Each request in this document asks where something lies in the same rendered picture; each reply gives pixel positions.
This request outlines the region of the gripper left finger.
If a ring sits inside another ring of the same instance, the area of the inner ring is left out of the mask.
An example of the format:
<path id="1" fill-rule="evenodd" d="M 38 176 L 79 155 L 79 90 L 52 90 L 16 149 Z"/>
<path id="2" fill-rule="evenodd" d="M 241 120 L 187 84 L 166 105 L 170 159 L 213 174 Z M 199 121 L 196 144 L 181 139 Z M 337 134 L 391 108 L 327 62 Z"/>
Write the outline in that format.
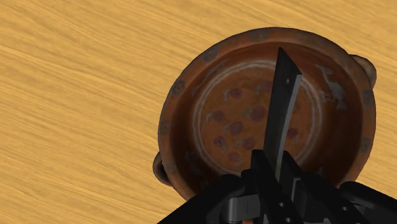
<path id="1" fill-rule="evenodd" d="M 157 224 L 303 224 L 262 150 L 241 176 L 222 175 Z"/>

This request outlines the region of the brown painted clay bowl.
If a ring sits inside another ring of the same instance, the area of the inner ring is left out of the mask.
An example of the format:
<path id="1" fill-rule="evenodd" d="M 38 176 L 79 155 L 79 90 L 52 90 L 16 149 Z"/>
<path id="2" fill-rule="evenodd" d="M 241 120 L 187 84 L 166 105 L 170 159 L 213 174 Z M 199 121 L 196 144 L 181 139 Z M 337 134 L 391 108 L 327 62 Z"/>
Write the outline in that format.
<path id="1" fill-rule="evenodd" d="M 375 135 L 375 66 L 312 32 L 267 27 L 213 45 L 174 82 L 153 161 L 160 182 L 190 199 L 249 168 L 251 151 L 263 146 L 280 48 L 303 74 L 285 149 L 335 186 L 358 177 Z"/>

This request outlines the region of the black knife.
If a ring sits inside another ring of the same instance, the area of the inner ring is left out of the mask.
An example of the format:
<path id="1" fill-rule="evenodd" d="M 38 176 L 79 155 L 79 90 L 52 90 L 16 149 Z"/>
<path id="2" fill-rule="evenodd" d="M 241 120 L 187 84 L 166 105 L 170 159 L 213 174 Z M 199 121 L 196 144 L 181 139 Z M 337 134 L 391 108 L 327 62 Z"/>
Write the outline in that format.
<path id="1" fill-rule="evenodd" d="M 263 144 L 276 179 L 280 179 L 286 134 L 301 82 L 302 72 L 286 51 L 279 48 Z"/>

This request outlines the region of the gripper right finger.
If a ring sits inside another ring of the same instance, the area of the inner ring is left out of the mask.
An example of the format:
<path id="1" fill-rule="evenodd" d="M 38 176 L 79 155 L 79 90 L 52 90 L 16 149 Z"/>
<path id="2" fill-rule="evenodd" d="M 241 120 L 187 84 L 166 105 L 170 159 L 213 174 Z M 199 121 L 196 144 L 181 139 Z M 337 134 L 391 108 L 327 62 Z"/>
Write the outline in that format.
<path id="1" fill-rule="evenodd" d="M 282 156 L 280 184 L 305 224 L 397 224 L 397 199 L 355 181 L 339 188 Z"/>

